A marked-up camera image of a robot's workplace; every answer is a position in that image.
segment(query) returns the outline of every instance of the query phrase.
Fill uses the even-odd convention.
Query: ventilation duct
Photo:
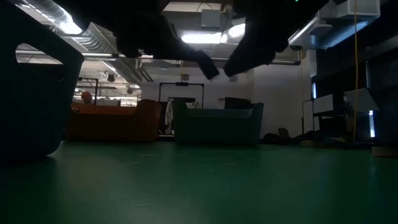
[[[359,31],[380,16],[380,0],[357,1],[356,27]],[[327,49],[354,33],[354,0],[347,0],[339,5],[330,1],[319,10],[316,17],[289,39],[289,44],[305,49]]]
[[[54,26],[60,29],[62,32],[69,35],[77,35],[71,37],[76,43],[81,45],[84,49],[91,53],[117,53],[115,47],[113,47],[108,40],[106,40],[101,32],[96,28],[94,24],[90,24],[86,31],[82,31],[74,22],[71,15],[54,3],[52,0],[21,0],[18,1],[17,5],[23,4],[25,7],[31,7],[47,20],[49,20]],[[126,81],[132,83],[140,83],[142,81],[141,76],[134,71],[126,62],[117,59],[114,62],[106,62],[117,71],[120,72]]]

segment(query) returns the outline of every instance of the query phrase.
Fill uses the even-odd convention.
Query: floor
[[[398,223],[397,174],[370,151],[66,142],[0,170],[0,223]]]

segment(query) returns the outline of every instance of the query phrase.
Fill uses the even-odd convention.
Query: green bin
[[[250,110],[188,109],[172,102],[175,140],[205,144],[257,144],[264,104]]]
[[[0,160],[31,159],[57,150],[84,57],[15,5],[0,1]],[[61,65],[23,64],[16,49],[28,44]]]

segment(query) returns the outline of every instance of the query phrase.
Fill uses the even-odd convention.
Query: orange couch
[[[155,141],[161,105],[141,100],[137,107],[72,103],[65,134],[71,141]]]

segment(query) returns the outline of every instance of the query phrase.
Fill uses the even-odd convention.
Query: dark bin
[[[84,57],[7,1],[0,1],[0,23],[0,160],[50,154],[61,142]],[[20,44],[29,44],[62,65],[19,64]]]

